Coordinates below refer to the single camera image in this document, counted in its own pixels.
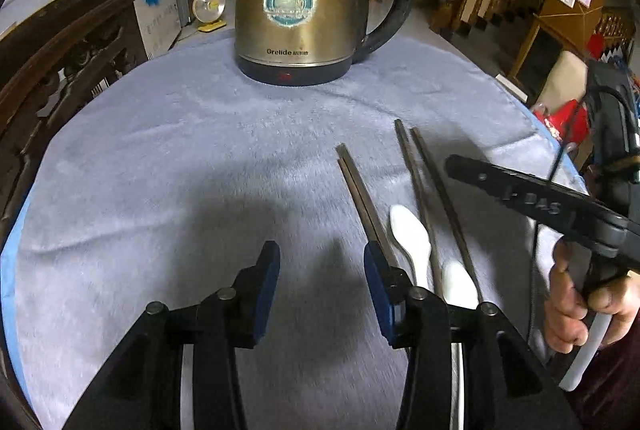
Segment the person's right hand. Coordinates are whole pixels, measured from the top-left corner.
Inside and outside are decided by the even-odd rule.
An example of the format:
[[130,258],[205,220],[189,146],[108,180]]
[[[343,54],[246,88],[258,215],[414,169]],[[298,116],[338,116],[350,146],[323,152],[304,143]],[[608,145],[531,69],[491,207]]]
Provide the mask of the person's right hand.
[[553,248],[549,299],[544,302],[544,340],[553,351],[562,354],[569,354],[587,342],[589,334],[584,318],[589,310],[612,315],[601,348],[623,339],[639,311],[638,273],[630,271],[593,291],[585,300],[568,273],[572,260],[572,245],[559,239]]

